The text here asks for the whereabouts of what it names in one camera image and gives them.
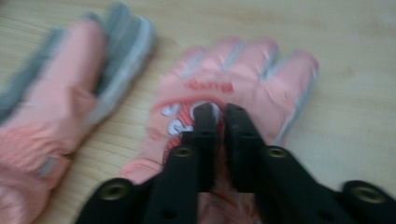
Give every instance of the cartoon print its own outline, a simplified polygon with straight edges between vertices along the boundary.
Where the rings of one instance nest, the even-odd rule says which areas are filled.
[[[173,117],[168,123],[167,131],[169,135],[171,135],[170,140],[166,144],[165,150],[163,152],[163,164],[165,164],[166,159],[168,158],[170,150],[180,145],[181,143],[181,133],[182,132],[191,132],[193,131],[193,123],[194,123],[194,108],[203,105],[206,103],[212,104],[213,115],[216,124],[219,124],[220,118],[220,109],[219,107],[209,101],[198,101],[194,103],[183,103],[183,104],[174,104],[167,105],[162,109],[162,114],[166,117]]]

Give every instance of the pink glove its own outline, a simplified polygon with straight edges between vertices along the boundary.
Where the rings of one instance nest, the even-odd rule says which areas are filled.
[[[63,50],[0,128],[0,223],[30,223],[43,210],[70,154],[88,131],[106,36],[95,21],[75,23]]]
[[[193,129],[193,109],[207,102],[216,105],[220,130],[224,106],[231,103],[246,109],[266,144],[282,143],[308,96],[318,63],[301,50],[274,63],[276,54],[272,39],[244,44],[237,37],[210,49],[187,51],[163,78],[148,121],[148,137],[120,176],[142,183],[159,173],[169,149],[180,143],[180,133]],[[252,223],[259,219],[252,195],[232,189],[223,146],[219,155],[214,192],[200,194],[199,223]]]

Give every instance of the glove finger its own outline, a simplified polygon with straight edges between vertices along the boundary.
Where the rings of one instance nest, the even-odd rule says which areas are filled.
[[[116,57],[107,61],[105,68],[107,80],[102,80],[98,86],[102,90],[98,95],[99,102],[88,119],[91,125],[102,121],[116,108],[151,52],[154,42],[152,24],[144,18],[137,19],[137,28],[134,28],[135,23],[130,23],[130,28],[120,41],[122,50]]]
[[[196,47],[189,49],[175,62],[172,69],[166,74],[161,81],[163,86],[179,81],[182,78],[187,78],[196,69],[198,63],[202,60],[205,54],[205,49]]]
[[[106,89],[107,85],[110,83],[111,79],[117,74],[117,70],[124,63],[129,52],[136,44],[137,35],[139,32],[140,20],[139,18],[128,18],[128,21],[119,21],[119,24],[114,24],[115,26],[122,27],[122,32],[116,35],[117,38],[112,38],[113,41],[107,49],[107,60],[106,65],[101,74],[98,84],[96,86],[95,95],[101,95]]]
[[[301,104],[316,77],[318,62],[310,53],[297,50],[265,73],[265,85],[271,97],[290,110]]]
[[[0,123],[3,123],[10,116],[15,106],[21,101],[29,85],[35,80],[44,64],[59,47],[63,37],[63,29],[52,29],[38,52],[8,82],[6,90],[0,96]]]
[[[99,18],[99,16],[96,15],[95,13],[93,13],[93,12],[90,12],[90,11],[85,13],[85,15],[82,16],[82,18],[83,19],[89,19],[89,20],[92,20],[92,21],[96,21],[97,23],[102,24],[102,21]]]
[[[239,56],[227,69],[230,74],[259,80],[277,55],[277,44],[273,39],[259,39],[244,46]]]
[[[63,45],[61,53],[56,55],[41,78],[91,91],[97,80],[97,74],[92,68],[98,67],[98,62],[94,62],[92,58],[98,57],[95,54],[102,55],[102,51],[95,48],[103,45],[102,38],[92,38],[92,33],[98,33],[97,26],[98,24],[91,20],[73,25],[71,35]]]
[[[207,49],[194,73],[210,71],[223,73],[237,57],[243,46],[239,37],[229,37],[220,40],[214,47]]]
[[[130,10],[122,3],[114,5],[105,19],[104,30],[107,38],[107,57],[112,57],[117,53],[124,33],[129,28],[131,22]]]

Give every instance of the pink and gray glove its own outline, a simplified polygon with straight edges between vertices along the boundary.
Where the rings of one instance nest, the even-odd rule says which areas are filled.
[[[119,104],[153,37],[122,4],[103,26],[91,14],[70,27],[0,127],[0,223],[31,223],[43,211],[68,156]]]
[[[205,103],[214,106],[220,128],[225,104],[244,107],[266,144],[281,144],[309,95],[318,63],[302,50],[279,63],[276,54],[276,42],[266,38],[243,43],[231,37],[210,49],[188,50],[163,78],[148,137],[120,176],[138,184],[158,174],[169,150],[180,144],[181,132],[193,130],[193,109]],[[252,223],[259,219],[252,195],[232,189],[223,146],[219,155],[215,189],[200,194],[198,222]]]

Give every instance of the wood grain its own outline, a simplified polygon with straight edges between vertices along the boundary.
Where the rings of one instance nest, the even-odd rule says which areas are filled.
[[[51,26],[113,1],[0,1],[0,85],[37,48]],[[158,43],[149,66],[119,110],[75,155],[36,224],[73,223],[101,182],[132,159],[160,77],[185,49],[225,35],[271,36],[281,56],[306,49],[319,61],[312,96],[286,143],[320,182],[339,189],[362,179],[396,196],[396,1],[125,0],[150,19]]]

